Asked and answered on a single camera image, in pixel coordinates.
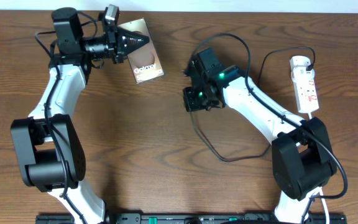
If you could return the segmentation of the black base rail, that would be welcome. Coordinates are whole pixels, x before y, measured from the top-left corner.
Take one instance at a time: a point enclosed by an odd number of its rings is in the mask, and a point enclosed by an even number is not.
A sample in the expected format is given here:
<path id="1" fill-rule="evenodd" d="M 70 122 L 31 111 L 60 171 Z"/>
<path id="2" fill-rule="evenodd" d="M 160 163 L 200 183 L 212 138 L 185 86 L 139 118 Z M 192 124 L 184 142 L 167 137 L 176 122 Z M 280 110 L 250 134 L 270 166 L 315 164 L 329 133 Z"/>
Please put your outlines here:
<path id="1" fill-rule="evenodd" d="M 345 215 L 329 215 L 329 223 L 346 224 Z M 37 215 L 36 224 L 75 223 L 71 215 Z M 107 222 L 114 224 L 186 224 L 186 223 L 284 223 L 278 221 L 272 213 L 245 213 L 242 215 L 141 215 L 139 213 L 121 213 L 110 216 Z M 326 223 L 325 215 L 311 214 L 304 223 Z"/>

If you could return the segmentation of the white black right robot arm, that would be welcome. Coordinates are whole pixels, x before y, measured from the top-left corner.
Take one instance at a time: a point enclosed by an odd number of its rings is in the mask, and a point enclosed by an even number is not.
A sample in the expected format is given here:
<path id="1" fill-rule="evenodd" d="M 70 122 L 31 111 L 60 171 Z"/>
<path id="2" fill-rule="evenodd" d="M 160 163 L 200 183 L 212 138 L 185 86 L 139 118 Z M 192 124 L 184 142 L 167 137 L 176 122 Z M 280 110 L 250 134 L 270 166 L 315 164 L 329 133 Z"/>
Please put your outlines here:
<path id="1" fill-rule="evenodd" d="M 278 222 L 336 222 L 327 211 L 323 186 L 341 166 L 320 119 L 304 119 L 286 110 L 261 91 L 245 70 L 221 63 L 211 48 L 191 56 L 185 74 L 191 78 L 191 86 L 183 90 L 187 112 L 228 106 L 269 142 L 273 177 L 281 189 L 273 211 Z M 323 217 L 310 213 L 315 200 L 323 204 Z"/>

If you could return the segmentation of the galaxy smartphone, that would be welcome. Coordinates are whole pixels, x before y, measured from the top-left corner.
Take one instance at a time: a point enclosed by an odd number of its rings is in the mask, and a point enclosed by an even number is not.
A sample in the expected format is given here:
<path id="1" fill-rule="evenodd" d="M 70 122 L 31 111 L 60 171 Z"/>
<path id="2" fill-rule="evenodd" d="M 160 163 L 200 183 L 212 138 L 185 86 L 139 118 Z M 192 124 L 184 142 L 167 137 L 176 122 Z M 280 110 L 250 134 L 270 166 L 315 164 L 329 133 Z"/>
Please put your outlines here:
<path id="1" fill-rule="evenodd" d="M 120 24 L 119 27 L 145 35 L 149 38 L 149 43 L 140 49 L 130 53 L 128 57 L 131 70 L 137 84 L 145 83 L 164 76 L 164 71 L 157 51 L 149 32 L 148 25 L 144 18 Z"/>

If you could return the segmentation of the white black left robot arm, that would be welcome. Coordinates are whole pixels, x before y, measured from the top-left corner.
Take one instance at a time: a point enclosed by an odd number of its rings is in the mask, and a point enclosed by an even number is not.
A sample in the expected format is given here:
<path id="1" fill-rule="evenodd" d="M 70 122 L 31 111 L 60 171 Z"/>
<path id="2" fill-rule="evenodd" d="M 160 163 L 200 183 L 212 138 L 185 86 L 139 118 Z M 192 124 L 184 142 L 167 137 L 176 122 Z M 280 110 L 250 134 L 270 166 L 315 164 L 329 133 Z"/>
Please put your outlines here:
<path id="1" fill-rule="evenodd" d="M 11 137 L 23 182 L 59 200 L 66 214 L 43 214 L 37 223 L 114 223 L 114 216 L 85 178 L 86 158 L 72 122 L 92 69 L 105 60 L 119 64 L 150 42 L 146 35 L 118 26 L 119 8 L 109 5 L 85 37 L 81 11 L 63 7 L 52 12 L 56 39 L 44 48 L 49 81 L 35 109 L 11 124 Z"/>

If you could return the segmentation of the white power strip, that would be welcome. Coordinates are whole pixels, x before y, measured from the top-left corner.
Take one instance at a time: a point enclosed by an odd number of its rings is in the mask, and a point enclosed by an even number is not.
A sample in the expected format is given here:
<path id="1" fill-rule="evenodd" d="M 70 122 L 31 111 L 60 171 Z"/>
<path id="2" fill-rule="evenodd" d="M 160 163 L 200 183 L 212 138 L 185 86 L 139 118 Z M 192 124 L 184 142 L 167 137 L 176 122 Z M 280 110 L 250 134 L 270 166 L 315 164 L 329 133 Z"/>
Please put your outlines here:
<path id="1" fill-rule="evenodd" d="M 306 67 L 295 67 L 291 72 L 299 113 L 307 114 L 319 109 L 314 75 L 314 70 L 307 71 Z"/>

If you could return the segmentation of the white usb charger adapter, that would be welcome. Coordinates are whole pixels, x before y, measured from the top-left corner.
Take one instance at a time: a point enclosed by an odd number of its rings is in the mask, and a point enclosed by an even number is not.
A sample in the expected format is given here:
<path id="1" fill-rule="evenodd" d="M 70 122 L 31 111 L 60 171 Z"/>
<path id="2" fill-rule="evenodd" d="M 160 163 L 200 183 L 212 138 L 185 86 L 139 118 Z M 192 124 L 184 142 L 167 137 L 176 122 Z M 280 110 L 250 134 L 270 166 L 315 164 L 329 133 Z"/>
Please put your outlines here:
<path id="1" fill-rule="evenodd" d="M 311 65 L 311 60 L 308 57 L 296 55 L 290 59 L 291 79 L 295 82 L 297 80 L 312 80 L 315 76 L 314 69 L 308 70 Z"/>

